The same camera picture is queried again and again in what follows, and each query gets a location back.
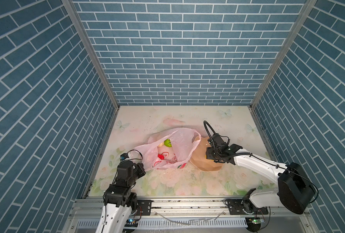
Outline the peach lotus shaped bowl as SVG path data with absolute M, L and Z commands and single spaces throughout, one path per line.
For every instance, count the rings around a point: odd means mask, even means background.
M 204 172 L 219 171 L 223 164 L 215 163 L 213 160 L 206 158 L 206 149 L 210 147 L 209 137 L 202 137 L 197 148 L 193 151 L 190 162 L 199 170 Z

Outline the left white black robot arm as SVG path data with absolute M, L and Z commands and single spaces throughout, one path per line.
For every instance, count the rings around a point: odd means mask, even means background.
M 132 192 L 137 180 L 146 174 L 142 163 L 132 159 L 120 162 L 114 181 L 103 195 L 103 208 L 97 233 L 121 233 L 129 216 L 137 209 L 137 194 Z

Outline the pink plastic bag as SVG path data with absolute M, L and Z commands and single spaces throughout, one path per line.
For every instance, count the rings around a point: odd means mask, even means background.
M 183 169 L 201 142 L 201 135 L 190 128 L 173 128 L 149 137 L 136 151 L 142 155 L 145 171 Z

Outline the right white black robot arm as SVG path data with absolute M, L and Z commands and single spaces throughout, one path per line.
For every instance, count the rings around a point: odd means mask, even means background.
M 299 164 L 287 165 L 262 158 L 240 145 L 224 141 L 219 134 L 210 136 L 208 143 L 205 153 L 208 160 L 249 169 L 275 184 L 269 189 L 252 188 L 244 195 L 241 205 L 247 214 L 263 207 L 284 207 L 301 215 L 318 196 L 317 188 Z

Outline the green fake fruit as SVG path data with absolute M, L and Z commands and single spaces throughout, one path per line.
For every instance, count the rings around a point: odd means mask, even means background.
M 171 143 L 171 140 L 170 140 L 170 139 L 165 140 L 163 144 L 164 144 L 164 146 L 166 146 L 166 147 L 169 147 L 169 148 L 172 147 L 172 143 Z

